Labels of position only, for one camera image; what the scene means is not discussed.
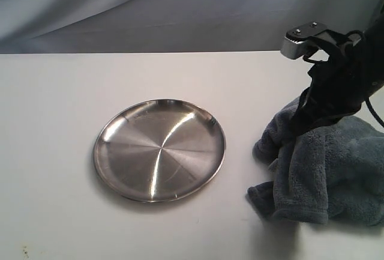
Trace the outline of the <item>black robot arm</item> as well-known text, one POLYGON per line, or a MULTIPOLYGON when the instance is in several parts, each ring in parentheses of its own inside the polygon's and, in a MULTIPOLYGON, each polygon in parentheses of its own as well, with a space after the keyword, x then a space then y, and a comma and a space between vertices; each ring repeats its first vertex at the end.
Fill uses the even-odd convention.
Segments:
POLYGON ((365 31, 345 34, 312 22, 286 33, 284 55, 311 63, 311 84, 299 97, 290 120, 295 135, 318 127, 334 125, 357 113, 363 103, 374 119, 383 119, 374 110, 370 97, 383 88, 383 17, 365 31))

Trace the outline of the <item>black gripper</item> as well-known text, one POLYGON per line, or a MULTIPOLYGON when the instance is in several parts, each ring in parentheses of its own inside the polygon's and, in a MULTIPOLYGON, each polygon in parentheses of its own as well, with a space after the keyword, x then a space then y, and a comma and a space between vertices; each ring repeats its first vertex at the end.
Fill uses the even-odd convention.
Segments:
POLYGON ((316 61, 309 75, 310 87, 299 97, 298 107, 292 116, 292 133, 303 135, 315 124, 334 124, 342 117, 357 113, 361 102, 353 99, 354 83, 359 79, 358 58, 354 47, 364 40, 361 31, 340 34, 325 31, 309 40, 328 54, 327 61, 316 61))

